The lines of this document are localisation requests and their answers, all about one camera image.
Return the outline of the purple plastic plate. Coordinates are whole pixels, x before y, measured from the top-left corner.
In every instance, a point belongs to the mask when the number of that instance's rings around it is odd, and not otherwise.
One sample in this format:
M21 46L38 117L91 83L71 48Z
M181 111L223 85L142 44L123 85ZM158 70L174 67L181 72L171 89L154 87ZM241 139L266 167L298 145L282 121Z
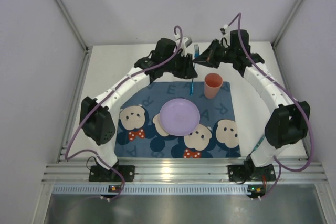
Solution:
M159 122L170 135L185 136L198 127L200 112L192 101L176 98L167 101L161 107Z

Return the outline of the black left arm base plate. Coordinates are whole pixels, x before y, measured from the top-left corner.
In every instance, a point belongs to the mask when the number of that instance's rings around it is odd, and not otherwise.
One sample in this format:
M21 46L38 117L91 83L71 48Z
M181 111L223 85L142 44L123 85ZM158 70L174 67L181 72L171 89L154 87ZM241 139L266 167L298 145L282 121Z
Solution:
M134 180L135 166L117 165L116 168L123 176L125 182L132 182ZM112 170L107 170L100 165L91 166L88 180L90 182L122 182L122 179L118 174Z

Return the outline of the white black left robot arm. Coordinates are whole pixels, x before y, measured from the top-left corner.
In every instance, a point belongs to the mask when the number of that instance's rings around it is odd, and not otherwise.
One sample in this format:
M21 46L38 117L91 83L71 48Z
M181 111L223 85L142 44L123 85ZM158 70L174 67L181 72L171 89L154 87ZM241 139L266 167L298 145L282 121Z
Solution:
M154 80L171 73L180 79L197 77L192 54L186 53L192 40L175 36L175 40L161 38L148 56L136 61L131 70L105 93L86 97L81 102L79 128L92 144L98 164L110 170L118 161L115 154L116 130L121 107L138 91Z

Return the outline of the coral plastic cup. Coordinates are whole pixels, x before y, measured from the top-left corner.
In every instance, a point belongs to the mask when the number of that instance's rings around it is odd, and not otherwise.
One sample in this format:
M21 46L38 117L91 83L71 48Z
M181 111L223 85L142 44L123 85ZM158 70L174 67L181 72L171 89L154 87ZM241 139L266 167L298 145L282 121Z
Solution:
M204 79L204 95L208 99L213 99L218 94L221 86L223 84L223 79L217 73L209 73Z

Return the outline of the metal spoon patterned handle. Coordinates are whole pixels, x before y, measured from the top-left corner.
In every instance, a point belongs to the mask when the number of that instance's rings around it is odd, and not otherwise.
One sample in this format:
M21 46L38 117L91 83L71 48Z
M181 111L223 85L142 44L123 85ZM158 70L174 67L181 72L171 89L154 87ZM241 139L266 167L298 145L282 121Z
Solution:
M257 144L255 145L255 147L253 148L252 152L256 151L259 148L259 146L262 144L264 139L265 139L265 135L262 135L259 141L257 142Z

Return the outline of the blue plastic fork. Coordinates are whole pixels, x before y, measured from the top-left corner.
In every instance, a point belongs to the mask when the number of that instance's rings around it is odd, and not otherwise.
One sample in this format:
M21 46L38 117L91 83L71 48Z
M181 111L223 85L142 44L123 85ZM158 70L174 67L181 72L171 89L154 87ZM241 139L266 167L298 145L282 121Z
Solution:
M194 45L194 58L196 59L200 55L199 51L199 45L195 44ZM191 81L191 88L190 88L190 95L192 95L194 92L194 79Z

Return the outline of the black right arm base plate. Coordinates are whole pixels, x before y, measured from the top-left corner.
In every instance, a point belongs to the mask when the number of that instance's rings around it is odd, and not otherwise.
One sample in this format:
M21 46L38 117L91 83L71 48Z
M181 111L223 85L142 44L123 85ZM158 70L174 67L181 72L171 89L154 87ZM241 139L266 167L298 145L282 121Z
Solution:
M254 181L262 182L264 179L266 182L273 182L276 180L273 165L257 167L252 170L248 170L245 165L229 165L228 175L229 181L237 184Z

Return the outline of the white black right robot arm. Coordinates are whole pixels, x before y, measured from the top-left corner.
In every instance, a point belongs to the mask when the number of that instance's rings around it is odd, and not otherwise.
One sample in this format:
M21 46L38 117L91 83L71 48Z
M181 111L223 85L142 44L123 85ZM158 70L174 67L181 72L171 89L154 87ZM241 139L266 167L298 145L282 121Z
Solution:
M249 178L264 174L272 167L274 157L308 135L310 105L298 102L268 71L258 53L252 53L246 30L221 28L222 38L214 39L194 63L218 68L230 63L256 90L270 112L264 133L244 160Z

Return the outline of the blue bear print placemat cloth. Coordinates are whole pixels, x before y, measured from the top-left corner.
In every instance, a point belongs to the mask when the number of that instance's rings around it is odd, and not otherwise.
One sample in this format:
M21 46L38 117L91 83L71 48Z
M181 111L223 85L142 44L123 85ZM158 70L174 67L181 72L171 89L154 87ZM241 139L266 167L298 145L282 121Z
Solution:
M213 99L203 82L156 82L122 107L115 145L119 157L240 157L229 82Z

